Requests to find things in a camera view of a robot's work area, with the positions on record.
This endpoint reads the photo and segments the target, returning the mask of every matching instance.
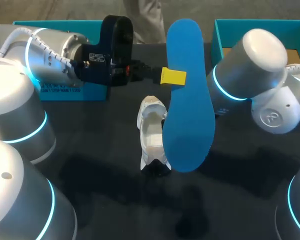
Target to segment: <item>khaki pants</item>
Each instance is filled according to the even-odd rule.
[[[164,18],[159,0],[123,0],[138,44],[166,42]]]

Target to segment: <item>cable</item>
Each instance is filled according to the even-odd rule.
[[[27,34],[38,44],[38,46],[44,50],[49,56],[60,61],[61,63],[65,64],[67,67],[71,68],[72,63],[71,60],[61,56],[60,54],[56,53],[52,50],[38,35],[34,34],[34,32],[26,27],[18,27],[13,30],[10,35],[4,41],[1,49],[0,49],[0,58],[3,58],[13,40],[19,36],[20,34]]]
[[[300,64],[289,64],[286,66],[286,69],[289,73],[293,74],[300,74]]]

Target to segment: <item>white sneaker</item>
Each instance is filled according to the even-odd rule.
[[[166,119],[167,109],[155,96],[147,96],[141,103],[136,126],[140,130],[142,157],[140,169],[158,159],[171,170],[164,151],[161,121]]]

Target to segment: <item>blue insole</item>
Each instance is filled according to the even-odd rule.
[[[190,172],[205,160],[215,135],[215,112],[206,81],[204,41],[191,19],[168,30],[168,68],[186,72],[185,86],[171,86],[171,101],[163,125],[167,160],[179,172]]]

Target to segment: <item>black table surface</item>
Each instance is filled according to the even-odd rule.
[[[133,57],[167,65],[164,44],[135,45]],[[77,240],[276,239],[276,205],[300,167],[300,124],[267,133],[244,102],[216,119],[211,151],[196,171],[144,174],[136,123],[148,95],[169,106],[170,88],[150,80],[112,88],[104,102],[43,103],[57,137],[43,173],[74,205]]]

